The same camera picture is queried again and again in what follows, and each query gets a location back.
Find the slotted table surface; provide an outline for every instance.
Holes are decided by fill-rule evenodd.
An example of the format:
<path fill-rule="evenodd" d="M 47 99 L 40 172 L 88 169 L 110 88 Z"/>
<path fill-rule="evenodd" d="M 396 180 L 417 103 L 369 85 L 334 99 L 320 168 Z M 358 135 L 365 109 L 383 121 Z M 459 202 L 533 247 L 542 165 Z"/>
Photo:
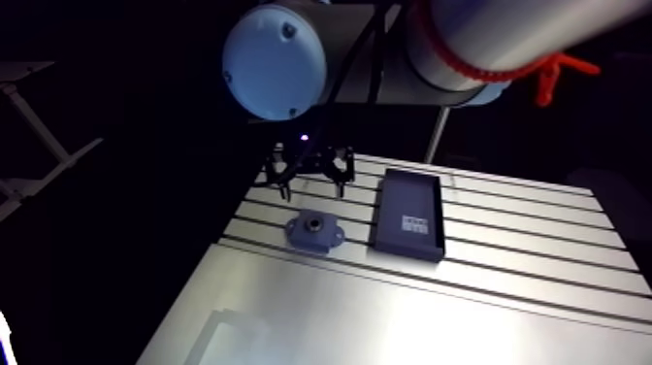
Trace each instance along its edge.
<path fill-rule="evenodd" d="M 652 292 L 590 190 L 356 159 L 342 200 L 317 175 L 289 203 L 250 189 L 139 364 L 652 363 Z M 440 177 L 441 263 L 370 248 L 387 168 Z M 291 248 L 301 209 L 337 215 L 345 243 Z"/>

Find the metal pole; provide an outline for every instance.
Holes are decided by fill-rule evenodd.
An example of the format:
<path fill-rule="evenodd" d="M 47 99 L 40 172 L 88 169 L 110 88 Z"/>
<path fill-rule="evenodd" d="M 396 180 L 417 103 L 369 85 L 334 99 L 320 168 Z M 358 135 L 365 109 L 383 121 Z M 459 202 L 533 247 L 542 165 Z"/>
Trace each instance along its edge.
<path fill-rule="evenodd" d="M 435 152 L 437 152 L 437 147 L 440 145 L 441 134 L 443 133 L 443 128 L 446 126 L 446 120 L 448 119 L 449 113 L 449 107 L 440 108 L 440 113 L 437 115 L 437 122 L 435 123 L 435 130 L 433 131 L 433 137 L 430 139 L 430 145 L 428 146 L 426 159 L 424 160 L 427 164 L 433 163 Z"/>
<path fill-rule="evenodd" d="M 62 163 L 67 163 L 70 161 L 70 154 L 66 149 L 61 146 L 59 141 L 54 138 L 52 133 L 49 132 L 49 129 L 41 121 L 39 116 L 36 115 L 32 107 L 27 104 L 27 101 L 18 94 L 16 86 L 9 83 L 3 83 L 0 85 L 2 91 L 9 97 L 14 106 L 14 109 L 18 112 L 20 116 L 29 124 L 29 127 L 36 133 L 36 135 L 41 139 L 46 148 L 54 155 L 54 157 Z"/>

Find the red clamp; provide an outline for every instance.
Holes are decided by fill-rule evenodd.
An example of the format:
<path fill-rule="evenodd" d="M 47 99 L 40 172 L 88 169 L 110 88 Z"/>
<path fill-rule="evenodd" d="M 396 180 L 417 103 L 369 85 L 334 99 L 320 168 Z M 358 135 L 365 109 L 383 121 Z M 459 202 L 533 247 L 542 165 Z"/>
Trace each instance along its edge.
<path fill-rule="evenodd" d="M 441 38 L 441 35 L 430 17 L 430 0 L 416 0 L 419 7 L 419 19 L 428 41 L 437 55 L 453 70 L 469 79 L 484 83 L 501 83 L 526 77 L 538 72 L 537 105 L 547 107 L 552 102 L 555 85 L 561 74 L 561 66 L 568 66 L 588 75 L 597 75 L 600 67 L 571 57 L 564 53 L 552 55 L 535 60 L 519 69 L 512 71 L 487 71 L 478 69 L 457 56 Z"/>
<path fill-rule="evenodd" d="M 600 73 L 600 67 L 571 57 L 564 53 L 555 53 L 548 56 L 546 61 L 538 67 L 538 93 L 537 105 L 547 107 L 552 102 L 552 95 L 555 92 L 555 85 L 562 73 L 561 66 L 571 67 L 587 75 L 597 75 Z"/>

